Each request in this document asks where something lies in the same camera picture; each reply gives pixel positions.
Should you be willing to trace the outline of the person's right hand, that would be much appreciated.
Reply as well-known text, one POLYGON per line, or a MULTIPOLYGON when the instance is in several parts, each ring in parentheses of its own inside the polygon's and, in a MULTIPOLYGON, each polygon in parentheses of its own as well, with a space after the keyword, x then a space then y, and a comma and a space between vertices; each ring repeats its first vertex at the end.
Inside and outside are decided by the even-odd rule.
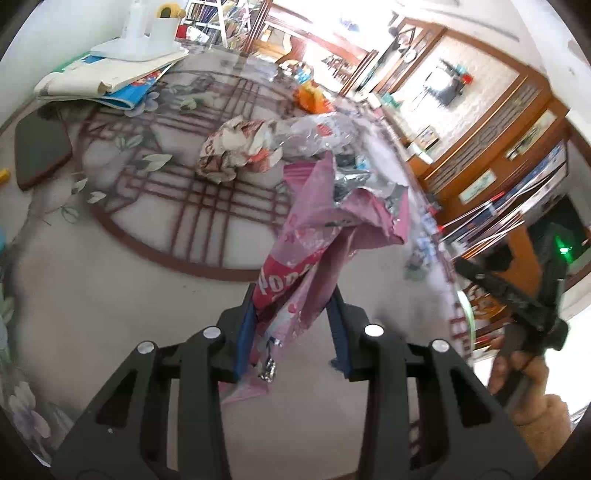
POLYGON ((549 369, 544 358, 522 351, 513 352, 508 359, 501 353, 496 355, 488 381, 489 392, 498 393, 514 370, 522 372, 530 386, 510 417, 542 470, 571 435, 568 406, 559 396, 546 393, 549 369))

